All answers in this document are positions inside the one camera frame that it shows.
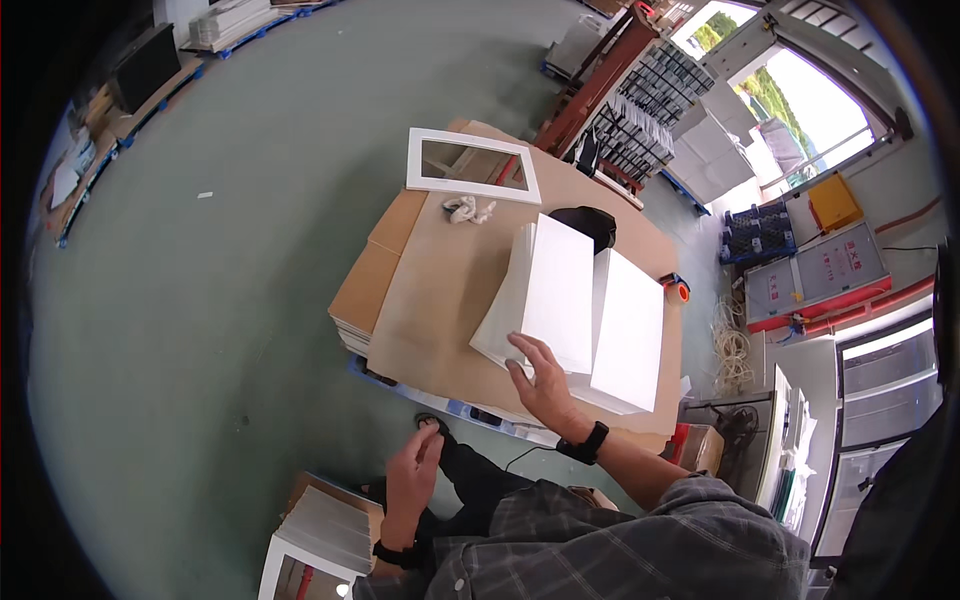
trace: packing tape roll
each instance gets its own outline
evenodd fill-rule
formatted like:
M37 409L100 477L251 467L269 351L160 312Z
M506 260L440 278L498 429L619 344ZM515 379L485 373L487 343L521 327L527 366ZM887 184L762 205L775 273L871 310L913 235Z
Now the packing tape roll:
M673 306L683 306L690 301L690 288L685 283L666 286L666 301Z

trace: foot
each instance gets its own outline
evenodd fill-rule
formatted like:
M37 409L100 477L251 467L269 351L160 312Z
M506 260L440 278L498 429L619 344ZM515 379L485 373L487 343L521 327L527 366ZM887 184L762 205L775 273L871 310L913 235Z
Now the foot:
M414 421L417 424L418 429L437 423L440 426L440 433L443 435L450 435L450 428L446 426L446 423L436 415L431 413L417 413L414 417Z

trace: green epoxy floor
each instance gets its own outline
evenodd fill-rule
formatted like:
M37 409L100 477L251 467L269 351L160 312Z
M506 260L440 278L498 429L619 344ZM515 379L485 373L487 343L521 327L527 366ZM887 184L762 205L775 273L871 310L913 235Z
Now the green epoxy floor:
M403 184L407 128L462 116L529 134L558 90L540 60L584 10L349 0L286 23L144 128L66 250L40 238L32 416L67 518L118 597L253 598L297 471L382 473L418 405L347 373L326 308ZM719 222L660 180L642 198L678 242L694 290L684 374L709 395ZM499 465L530 447L450 425ZM513 470L636 509L562 456ZM434 506L457 508L446 481Z

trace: black pants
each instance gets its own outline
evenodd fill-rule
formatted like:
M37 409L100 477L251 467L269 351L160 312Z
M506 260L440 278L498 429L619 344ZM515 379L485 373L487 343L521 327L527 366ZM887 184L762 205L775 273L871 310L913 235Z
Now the black pants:
M450 520L440 520L430 509L423 511L417 527L417 539L490 534L490 522L496 506L510 493L529 488L534 482L508 473L466 444L458 444L449 433L444 435L440 469L453 484L464 507ZM386 487L371 485L369 495L386 506Z

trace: hand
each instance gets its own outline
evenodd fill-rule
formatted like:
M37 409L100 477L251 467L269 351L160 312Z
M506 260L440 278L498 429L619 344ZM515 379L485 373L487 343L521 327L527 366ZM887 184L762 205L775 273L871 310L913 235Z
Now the hand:
M585 442L593 431L593 422L573 402L570 389L566 387L564 369L557 363L550 346L522 333L509 334L507 341L523 352L536 373L534 383L530 383L517 361L507 360L507 371L514 380L523 406L568 442Z
M420 429L387 463L387 514L380 525L380 543L397 552L412 547L420 514L433 496L437 466L444 447L440 426Z

